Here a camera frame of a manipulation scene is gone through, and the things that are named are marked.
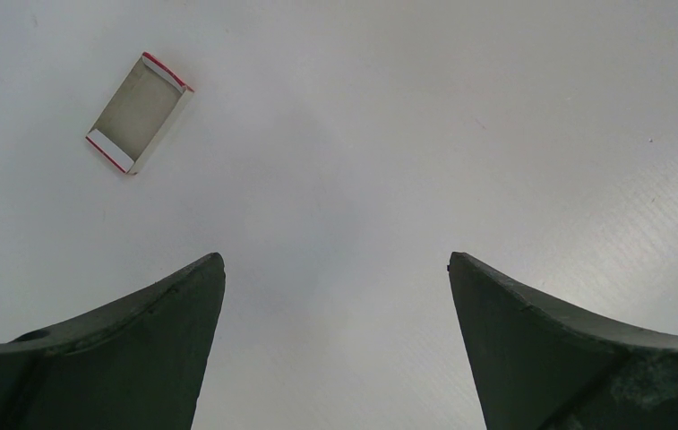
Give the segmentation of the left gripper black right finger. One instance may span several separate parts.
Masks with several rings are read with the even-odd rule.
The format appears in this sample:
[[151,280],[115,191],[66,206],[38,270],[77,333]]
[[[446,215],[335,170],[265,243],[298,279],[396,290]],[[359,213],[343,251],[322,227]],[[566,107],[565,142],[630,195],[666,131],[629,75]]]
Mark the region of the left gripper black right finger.
[[451,293],[490,429],[678,429],[678,335],[619,322],[465,253]]

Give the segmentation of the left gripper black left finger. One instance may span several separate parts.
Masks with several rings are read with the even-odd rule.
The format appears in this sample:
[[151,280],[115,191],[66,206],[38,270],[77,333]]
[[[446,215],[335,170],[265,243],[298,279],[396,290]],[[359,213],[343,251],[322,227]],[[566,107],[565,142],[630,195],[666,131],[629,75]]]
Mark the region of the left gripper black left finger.
[[188,429],[225,293],[212,253],[0,343],[0,429]]

